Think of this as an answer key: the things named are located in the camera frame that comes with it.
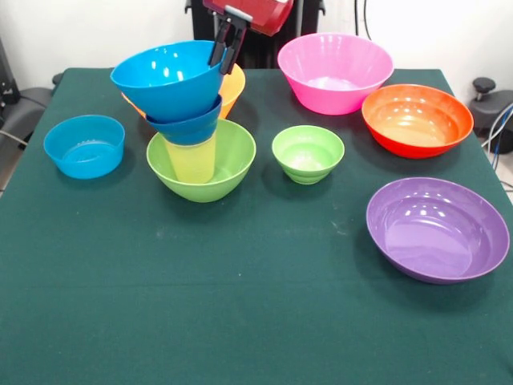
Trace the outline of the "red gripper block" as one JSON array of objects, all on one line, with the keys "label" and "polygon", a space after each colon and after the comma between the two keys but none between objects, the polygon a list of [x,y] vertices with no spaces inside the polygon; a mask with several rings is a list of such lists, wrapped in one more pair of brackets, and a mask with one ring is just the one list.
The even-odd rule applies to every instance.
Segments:
[{"label": "red gripper block", "polygon": [[[293,2],[287,0],[203,0],[203,5],[218,15],[216,36],[208,65],[220,65],[222,75],[230,75],[236,62],[246,28],[267,36],[280,31],[289,16]],[[234,28],[232,44],[226,46],[229,29]]]}]

